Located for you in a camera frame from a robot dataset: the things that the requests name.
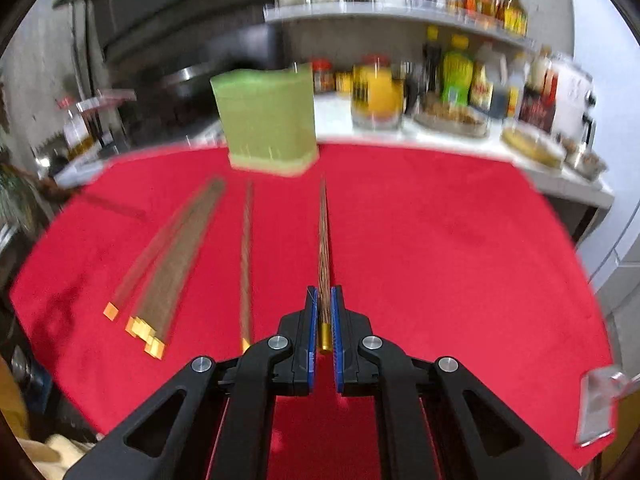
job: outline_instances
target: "yellow bottle cap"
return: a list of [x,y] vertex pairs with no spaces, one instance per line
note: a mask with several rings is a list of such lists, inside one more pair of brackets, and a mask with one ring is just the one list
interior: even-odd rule
[[427,39],[430,41],[438,40],[438,27],[435,27],[434,25],[429,25],[429,27],[427,27]]
[[460,34],[454,34],[451,37],[451,46],[458,50],[466,50],[469,48],[469,38],[461,36]]

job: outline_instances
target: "shelf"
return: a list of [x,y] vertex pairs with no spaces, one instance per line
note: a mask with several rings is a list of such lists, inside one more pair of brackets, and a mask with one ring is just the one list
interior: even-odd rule
[[443,7],[428,4],[422,0],[409,0],[409,4],[400,2],[331,2],[328,4],[287,7],[267,6],[264,8],[265,22],[289,22],[329,16],[379,16],[447,25],[448,27],[455,27],[466,32],[492,38],[492,40],[529,52],[536,51],[535,42],[529,38],[516,36],[503,28],[488,25],[487,22],[476,20],[466,12],[452,14]]

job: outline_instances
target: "bottle cap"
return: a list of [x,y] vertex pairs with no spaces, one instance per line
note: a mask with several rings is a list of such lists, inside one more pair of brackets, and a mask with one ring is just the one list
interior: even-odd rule
[[469,47],[469,38],[461,36],[460,34],[454,34],[451,37],[451,46],[458,50],[466,50]]
[[316,57],[311,60],[311,70],[314,72],[328,72],[333,67],[334,66],[331,64],[331,61],[322,57]]
[[429,27],[427,27],[427,39],[430,41],[438,40],[438,27],[435,27],[434,25],[429,25]]

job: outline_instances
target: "kitchen counter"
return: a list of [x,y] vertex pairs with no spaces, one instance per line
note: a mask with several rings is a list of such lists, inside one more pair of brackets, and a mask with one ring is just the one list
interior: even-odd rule
[[[499,123],[492,124],[489,136],[485,139],[467,139],[439,134],[420,126],[411,119],[405,119],[397,132],[372,132],[354,128],[351,122],[350,100],[337,94],[316,96],[315,114],[318,142],[424,148],[504,160],[522,170],[536,189],[547,196],[596,208],[609,208],[613,203],[613,192],[602,178],[591,183],[567,168],[562,168],[561,171],[551,170],[514,152],[500,140]],[[191,148],[215,146],[219,133],[220,122],[218,121],[203,134],[188,139],[184,143],[188,143]],[[149,156],[153,153],[151,150],[156,149],[139,150],[135,153],[136,156]],[[108,161],[101,160],[71,163],[56,176],[56,181],[63,187],[85,184],[101,173],[106,164]]]

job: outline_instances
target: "table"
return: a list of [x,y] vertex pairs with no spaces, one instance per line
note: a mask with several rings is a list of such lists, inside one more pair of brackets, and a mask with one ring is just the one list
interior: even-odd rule
[[[135,295],[113,323],[102,310],[136,255],[214,174],[226,194],[159,362],[124,332]],[[255,338],[271,335],[318,278],[321,177],[332,279],[349,309],[409,355],[457,357],[574,466],[608,444],[574,445],[580,377],[611,356],[570,240],[514,166],[474,156],[327,144],[292,179],[232,170],[222,149],[123,159],[53,222],[12,290],[34,354],[103,432],[190,358],[237,355],[249,179]],[[318,368],[311,398],[277,402],[270,476],[296,478],[303,463],[322,464],[307,478],[376,477],[372,402],[336,397],[330,362]]]

